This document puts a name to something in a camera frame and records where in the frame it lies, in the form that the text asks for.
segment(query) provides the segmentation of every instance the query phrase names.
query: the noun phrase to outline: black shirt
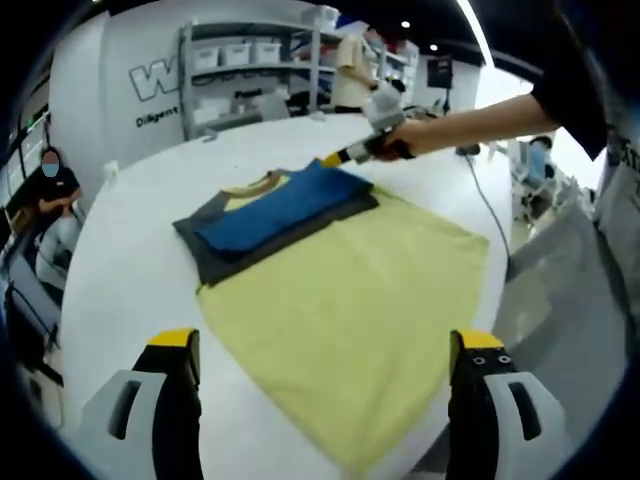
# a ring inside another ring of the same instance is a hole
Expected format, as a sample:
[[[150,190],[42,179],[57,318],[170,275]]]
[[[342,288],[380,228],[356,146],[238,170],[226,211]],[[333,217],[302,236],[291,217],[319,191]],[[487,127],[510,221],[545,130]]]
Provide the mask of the black shirt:
[[[38,169],[35,175],[40,175],[38,186],[38,199],[45,202],[51,202],[60,198],[70,197],[80,184],[70,168],[60,166],[58,174],[55,177],[47,177],[42,169]],[[40,212],[43,228],[48,228],[62,215],[62,208],[55,208],[49,213]]]
[[[607,144],[607,126],[597,90],[568,29],[557,25],[549,58],[532,95],[594,159]]]

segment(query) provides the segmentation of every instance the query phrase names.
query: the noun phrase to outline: face mask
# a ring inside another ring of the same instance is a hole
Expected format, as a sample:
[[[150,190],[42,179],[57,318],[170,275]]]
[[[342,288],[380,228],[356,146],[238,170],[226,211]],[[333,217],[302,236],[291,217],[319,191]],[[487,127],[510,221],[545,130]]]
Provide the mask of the face mask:
[[[58,174],[60,165],[57,163],[43,163],[42,171],[46,177],[55,177]]]

